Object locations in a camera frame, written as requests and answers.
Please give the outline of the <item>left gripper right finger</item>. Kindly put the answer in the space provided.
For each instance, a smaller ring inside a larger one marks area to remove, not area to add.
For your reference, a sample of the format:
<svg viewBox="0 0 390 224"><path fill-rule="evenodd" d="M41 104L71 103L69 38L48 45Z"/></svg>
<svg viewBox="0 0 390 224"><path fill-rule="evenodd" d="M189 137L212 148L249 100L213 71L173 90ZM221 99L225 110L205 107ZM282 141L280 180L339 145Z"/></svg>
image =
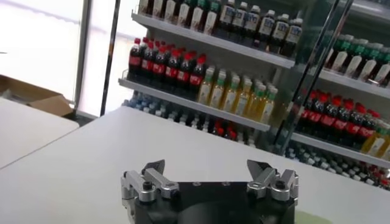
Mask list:
<svg viewBox="0 0 390 224"><path fill-rule="evenodd" d="M276 201L297 201L299 196L299 176L294 170L285 169L280 174L268 163L247 160L247 167L253 178L247 183L247 193L256 199L270 196Z"/></svg>

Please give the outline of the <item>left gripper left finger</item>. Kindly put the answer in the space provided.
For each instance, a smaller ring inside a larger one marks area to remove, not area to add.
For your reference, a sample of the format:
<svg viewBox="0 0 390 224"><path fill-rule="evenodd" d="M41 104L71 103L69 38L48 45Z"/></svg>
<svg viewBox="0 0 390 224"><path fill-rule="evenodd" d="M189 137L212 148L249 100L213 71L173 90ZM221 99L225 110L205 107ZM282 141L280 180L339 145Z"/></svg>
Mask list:
<svg viewBox="0 0 390 224"><path fill-rule="evenodd" d="M121 177L123 200L137 198L140 202L151 203L159 194L162 198L172 200L179 196L179 184L170 181L163 175L165 160L147 163L141 172L125 171Z"/></svg>

